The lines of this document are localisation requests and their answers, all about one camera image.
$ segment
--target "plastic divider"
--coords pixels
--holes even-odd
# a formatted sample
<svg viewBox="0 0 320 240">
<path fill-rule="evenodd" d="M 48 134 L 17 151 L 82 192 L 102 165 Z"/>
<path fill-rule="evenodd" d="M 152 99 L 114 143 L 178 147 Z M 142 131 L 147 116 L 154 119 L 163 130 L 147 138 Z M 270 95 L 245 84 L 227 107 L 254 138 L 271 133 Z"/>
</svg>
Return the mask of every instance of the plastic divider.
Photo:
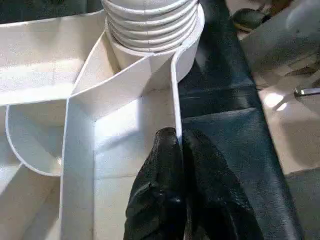
<svg viewBox="0 0 320 240">
<path fill-rule="evenodd" d="M 118 60 L 105 32 L 89 53 L 75 83 L 72 94 L 84 91 L 111 78 L 120 71 Z"/>
<path fill-rule="evenodd" d="M 181 129 L 171 81 L 157 83 L 151 59 L 69 99 L 60 239 L 121 239 L 131 186 L 156 132 Z"/>
</svg>

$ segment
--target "curved plastic edge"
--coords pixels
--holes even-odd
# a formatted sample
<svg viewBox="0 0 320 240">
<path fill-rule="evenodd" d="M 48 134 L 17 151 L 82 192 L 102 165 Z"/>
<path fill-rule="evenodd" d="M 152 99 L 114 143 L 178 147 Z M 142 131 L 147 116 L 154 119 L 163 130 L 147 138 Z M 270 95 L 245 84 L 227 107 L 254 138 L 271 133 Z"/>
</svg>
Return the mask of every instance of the curved plastic edge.
<svg viewBox="0 0 320 240">
<path fill-rule="evenodd" d="M 198 0 L 192 0 L 191 4 L 187 6 L 182 11 L 178 12 L 175 15 L 167 16 L 166 18 L 159 19 L 159 20 L 145 20 L 145 21 L 134 21 L 134 20 L 127 20 L 127 19 L 119 19 L 118 16 L 115 15 L 115 13 L 108 11 L 107 15 L 112 18 L 114 21 L 118 22 L 119 24 L 123 22 L 125 23 L 129 28 L 146 28 L 146 27 L 159 27 L 162 25 L 166 25 L 169 23 L 174 22 L 175 20 L 180 19 L 184 15 L 187 15 L 188 13 L 192 12 L 193 9 L 197 8 Z"/>
<path fill-rule="evenodd" d="M 10 133 L 10 127 L 9 127 L 9 114 L 10 114 L 10 105 L 6 106 L 6 112 L 5 112 L 5 133 L 6 133 L 6 137 L 8 139 L 9 145 L 14 153 L 14 155 L 19 159 L 20 162 L 22 162 L 28 169 L 36 172 L 37 174 L 40 175 L 44 175 L 44 176 L 48 176 L 48 177 L 60 177 L 61 176 L 61 172 L 60 173 L 50 173 L 50 172 L 45 172 L 45 171 L 41 171 L 37 168 L 35 168 L 34 166 L 30 165 L 29 163 L 27 163 L 23 157 L 20 156 L 20 154 L 18 153 L 18 151 L 16 150 L 12 139 L 11 139 L 11 133 Z"/>
<path fill-rule="evenodd" d="M 187 3 L 190 0 L 178 0 L 175 3 L 172 3 L 170 5 L 164 6 L 164 7 L 159 7 L 159 8 L 154 8 L 154 9 L 145 9 L 145 10 L 137 10 L 137 9 L 130 9 L 130 8 L 126 8 L 123 6 L 119 6 L 116 5 L 108 0 L 102 0 L 103 4 L 106 4 L 110 9 L 112 9 L 115 12 L 125 12 L 127 14 L 131 14 L 131 15 L 157 15 L 157 14 L 161 14 L 161 13 L 166 13 L 169 11 L 172 11 L 174 9 L 177 9 L 179 7 L 181 7 L 182 5 L 184 5 L 185 3 Z"/>
<path fill-rule="evenodd" d="M 171 60 L 171 84 L 172 84 L 172 97 L 173 97 L 173 110 L 175 116 L 175 133 L 180 146 L 182 146 L 182 121 L 180 113 L 180 100 L 179 100 L 179 90 L 178 90 L 178 80 L 177 80 L 177 63 L 181 55 L 186 51 L 186 48 L 177 51 Z"/>
<path fill-rule="evenodd" d="M 182 146 L 182 121 L 181 121 L 181 113 L 180 113 L 180 99 L 179 99 L 179 90 L 178 83 L 188 74 L 192 67 L 192 63 L 195 59 L 196 50 L 198 47 L 198 43 L 200 40 L 201 33 L 205 26 L 205 14 L 202 6 L 199 4 L 198 7 L 198 15 L 199 15 L 199 23 L 200 23 L 200 31 L 197 34 L 196 38 L 193 41 L 185 42 L 182 44 L 176 53 L 173 55 L 170 65 L 171 71 L 171 84 L 172 84 L 172 95 L 174 101 L 174 114 L 175 114 L 175 131 L 179 144 Z M 179 69 L 177 69 L 177 65 L 179 64 L 180 59 L 182 59 L 182 55 L 186 53 L 190 56 L 186 59 L 190 64 L 187 65 L 185 69 L 181 71 L 178 75 Z"/>
<path fill-rule="evenodd" d="M 191 12 L 189 12 L 186 16 L 183 17 L 183 19 L 179 22 L 176 22 L 172 24 L 171 26 L 168 26 L 167 28 L 163 29 L 157 29 L 157 30 L 148 30 L 148 31 L 143 31 L 143 30 L 129 30 L 124 26 L 123 24 L 116 23 L 112 18 L 109 18 L 108 21 L 119 31 L 125 31 L 126 33 L 123 32 L 124 35 L 126 35 L 129 38 L 141 38 L 141 37 L 158 37 L 161 35 L 168 34 L 170 32 L 175 31 L 176 29 L 180 28 L 181 26 L 184 26 L 190 19 L 192 18 L 197 18 L 197 9 L 195 8 Z"/>
<path fill-rule="evenodd" d="M 77 86 L 79 85 L 79 83 L 80 83 L 80 81 L 82 79 L 82 76 L 83 76 L 84 72 L 86 71 L 86 68 L 87 68 L 89 62 L 92 60 L 92 57 L 93 57 L 93 55 L 94 55 L 94 53 L 96 51 L 96 48 L 98 47 L 98 45 L 99 45 L 101 39 L 103 38 L 104 34 L 105 34 L 104 31 L 100 34 L 99 38 L 97 39 L 97 41 L 93 45 L 92 49 L 90 50 L 90 52 L 88 54 L 88 57 L 84 61 L 84 64 L 82 65 L 81 70 L 80 70 L 80 72 L 79 72 L 78 76 L 76 77 L 75 82 L 73 84 L 71 95 L 74 93 L 74 91 L 76 90 Z"/>
<path fill-rule="evenodd" d="M 113 36 L 119 41 L 121 42 L 124 46 L 127 46 L 133 50 L 136 51 L 141 51 L 141 52 L 146 52 L 146 53 L 152 53 L 152 52 L 161 52 L 161 51 L 166 51 L 168 49 L 172 49 L 172 48 L 177 48 L 179 45 L 181 45 L 189 36 L 190 34 L 193 32 L 194 28 L 196 25 L 196 21 L 194 21 L 192 23 L 192 26 L 189 27 L 189 29 L 187 29 L 187 32 L 185 32 L 184 34 L 181 34 L 181 36 L 179 36 L 178 39 L 172 41 L 168 44 L 162 43 L 159 44 L 159 46 L 152 46 L 152 47 L 137 47 L 137 46 L 133 46 L 133 43 L 131 44 L 132 46 L 130 46 L 129 43 L 129 39 L 125 38 L 125 37 L 121 37 L 120 34 L 118 34 L 117 32 L 113 32 Z"/>
<path fill-rule="evenodd" d="M 168 41 L 174 40 L 175 38 L 183 34 L 186 34 L 186 32 L 188 32 L 189 29 L 192 29 L 194 27 L 194 26 L 193 27 L 191 26 L 193 24 L 196 24 L 196 22 L 197 22 L 197 16 L 193 15 L 191 20 L 187 22 L 186 25 L 181 27 L 177 32 L 174 32 L 173 34 L 169 34 L 163 37 L 160 36 L 158 38 L 150 38 L 150 39 L 143 39 L 143 40 L 131 38 L 130 36 L 126 35 L 126 33 L 122 32 L 121 29 L 117 29 L 117 27 L 114 26 L 112 21 L 109 22 L 109 26 L 112 28 L 112 31 L 115 32 L 117 35 L 119 35 L 119 38 L 124 42 L 127 42 L 128 44 L 134 43 L 134 44 L 142 45 L 138 47 L 143 48 L 146 45 L 148 46 L 148 45 L 165 44 Z"/>
</svg>

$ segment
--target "floor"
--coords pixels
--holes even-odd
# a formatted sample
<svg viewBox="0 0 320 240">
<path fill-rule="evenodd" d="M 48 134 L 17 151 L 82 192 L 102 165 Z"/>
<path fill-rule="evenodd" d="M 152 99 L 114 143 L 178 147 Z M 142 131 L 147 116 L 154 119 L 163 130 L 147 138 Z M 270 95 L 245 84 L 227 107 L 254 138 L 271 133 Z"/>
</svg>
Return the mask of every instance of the floor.
<svg viewBox="0 0 320 240">
<path fill-rule="evenodd" d="M 264 0 L 226 0 L 232 15 L 240 8 L 257 9 Z M 239 32 L 239 39 L 246 33 Z M 320 166 L 320 95 L 295 98 L 294 88 L 309 75 L 285 76 L 281 66 L 254 72 L 269 130 L 285 175 Z"/>
</svg>

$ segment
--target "white plastic panel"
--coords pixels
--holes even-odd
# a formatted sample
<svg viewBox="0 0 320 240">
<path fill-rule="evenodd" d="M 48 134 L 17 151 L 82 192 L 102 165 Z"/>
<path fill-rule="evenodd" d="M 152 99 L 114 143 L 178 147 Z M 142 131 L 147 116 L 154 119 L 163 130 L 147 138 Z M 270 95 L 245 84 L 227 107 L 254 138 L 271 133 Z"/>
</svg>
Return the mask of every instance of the white plastic panel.
<svg viewBox="0 0 320 240">
<path fill-rule="evenodd" d="M 0 195 L 10 183 L 20 166 L 6 136 L 6 107 L 0 106 Z"/>
<path fill-rule="evenodd" d="M 63 240 L 121 239 L 131 186 L 156 132 L 181 125 L 171 83 L 164 79 L 166 86 L 157 88 L 151 58 L 144 57 L 68 101 L 61 183 Z"/>
<path fill-rule="evenodd" d="M 0 105 L 67 98 L 105 17 L 99 11 L 1 24 Z"/>
<path fill-rule="evenodd" d="M 60 180 L 56 179 L 53 188 L 41 205 L 21 240 L 57 240 L 60 234 L 59 219 Z"/>
<path fill-rule="evenodd" d="M 57 179 L 20 165 L 0 194 L 1 240 L 20 240 Z"/>
<path fill-rule="evenodd" d="M 7 107 L 6 132 L 17 158 L 31 170 L 60 176 L 66 100 Z"/>
<path fill-rule="evenodd" d="M 81 69 L 72 94 L 79 93 L 102 81 L 111 78 L 120 71 L 118 60 L 105 32 L 103 32 L 92 48 Z"/>
</svg>

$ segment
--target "black fabric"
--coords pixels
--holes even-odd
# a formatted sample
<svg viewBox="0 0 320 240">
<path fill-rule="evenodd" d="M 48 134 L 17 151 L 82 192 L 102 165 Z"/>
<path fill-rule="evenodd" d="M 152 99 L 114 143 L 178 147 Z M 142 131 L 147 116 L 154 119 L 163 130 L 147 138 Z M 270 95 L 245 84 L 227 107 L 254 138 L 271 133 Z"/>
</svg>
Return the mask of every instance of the black fabric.
<svg viewBox="0 0 320 240">
<path fill-rule="evenodd" d="M 156 133 L 132 185 L 124 240 L 182 240 L 187 220 L 181 149 L 174 128 Z"/>
<path fill-rule="evenodd" d="M 211 240 L 262 240 L 255 213 L 239 180 L 210 139 L 198 130 L 184 130 L 183 160 L 192 199 L 192 239 L 204 239 L 195 237 L 201 226 Z"/>
<path fill-rule="evenodd" d="M 302 229 L 261 102 L 224 0 L 200 0 L 205 27 L 179 83 L 182 127 L 199 129 L 238 177 L 266 240 L 301 240 Z"/>
</svg>

